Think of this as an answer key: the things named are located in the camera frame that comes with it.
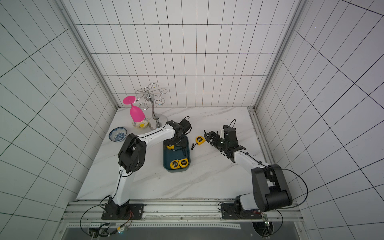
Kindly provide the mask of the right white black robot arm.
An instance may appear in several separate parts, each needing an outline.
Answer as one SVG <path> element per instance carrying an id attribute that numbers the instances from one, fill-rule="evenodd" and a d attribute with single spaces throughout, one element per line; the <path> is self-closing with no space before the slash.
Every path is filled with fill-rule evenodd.
<path id="1" fill-rule="evenodd" d="M 243 167 L 252 177 L 253 191 L 240 195 L 240 210 L 268 212 L 293 204 L 293 198 L 279 165 L 269 165 L 252 157 L 239 144 L 236 128 L 224 125 L 222 132 L 204 132 L 205 140 L 233 163 Z"/>

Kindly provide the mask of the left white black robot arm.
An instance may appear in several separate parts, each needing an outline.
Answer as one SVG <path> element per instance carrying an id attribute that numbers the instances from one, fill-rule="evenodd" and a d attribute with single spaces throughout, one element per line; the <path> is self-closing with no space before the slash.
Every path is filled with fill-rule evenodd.
<path id="1" fill-rule="evenodd" d="M 147 134 L 129 134 L 121 147 L 119 158 L 119 179 L 117 188 L 109 204 L 118 208 L 130 200 L 129 189 L 134 173 L 140 170 L 146 160 L 146 153 L 151 147 L 162 144 L 163 167 L 168 171 L 183 171 L 190 166 L 191 153 L 187 134 L 192 130 L 189 117 L 181 122 L 168 121 L 166 124 Z"/>

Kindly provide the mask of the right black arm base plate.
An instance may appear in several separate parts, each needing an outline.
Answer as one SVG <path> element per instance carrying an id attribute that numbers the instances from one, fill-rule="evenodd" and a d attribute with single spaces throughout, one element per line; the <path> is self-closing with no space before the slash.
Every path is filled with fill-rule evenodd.
<path id="1" fill-rule="evenodd" d="M 261 220 L 262 214 L 244 210 L 239 204 L 219 203 L 223 220 Z"/>

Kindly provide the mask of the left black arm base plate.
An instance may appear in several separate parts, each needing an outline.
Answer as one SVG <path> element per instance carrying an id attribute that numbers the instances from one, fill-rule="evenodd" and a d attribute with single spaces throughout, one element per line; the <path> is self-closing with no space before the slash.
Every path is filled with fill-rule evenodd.
<path id="1" fill-rule="evenodd" d="M 116 205 L 114 202 L 107 203 L 104 207 L 102 220 L 141 220 L 144 212 L 144 204 Z"/>

